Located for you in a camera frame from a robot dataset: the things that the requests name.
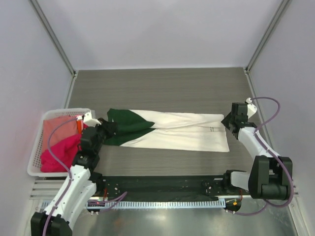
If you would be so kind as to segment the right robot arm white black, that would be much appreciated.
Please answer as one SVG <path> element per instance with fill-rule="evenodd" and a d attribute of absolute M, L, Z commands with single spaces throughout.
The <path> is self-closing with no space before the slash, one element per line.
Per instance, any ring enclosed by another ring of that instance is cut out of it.
<path fill-rule="evenodd" d="M 292 169 L 289 157 L 280 156 L 263 139 L 255 123 L 257 111 L 252 103 L 232 103 L 230 113 L 221 121 L 253 158 L 250 172 L 228 170 L 222 189 L 226 194 L 246 190 L 254 199 L 290 201 L 293 197 Z"/>

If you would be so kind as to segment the white and green t shirt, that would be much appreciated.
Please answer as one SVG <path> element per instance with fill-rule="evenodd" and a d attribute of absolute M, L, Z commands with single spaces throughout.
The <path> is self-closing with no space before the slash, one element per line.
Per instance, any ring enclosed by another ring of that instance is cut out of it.
<path fill-rule="evenodd" d="M 117 124 L 108 146 L 229 152 L 222 114 L 110 109 Z"/>

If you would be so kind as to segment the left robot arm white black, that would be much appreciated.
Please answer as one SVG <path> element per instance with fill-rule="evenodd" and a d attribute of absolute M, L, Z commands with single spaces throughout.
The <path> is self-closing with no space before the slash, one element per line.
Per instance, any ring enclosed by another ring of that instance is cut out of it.
<path fill-rule="evenodd" d="M 71 167 L 51 152 L 68 175 L 56 196 L 43 212 L 35 212 L 31 218 L 33 236 L 70 236 L 78 216 L 89 200 L 100 196 L 105 189 L 102 175 L 94 170 L 99 162 L 99 151 L 106 139 L 117 132 L 117 123 L 102 118 L 93 119 L 82 130 L 80 144 Z"/>

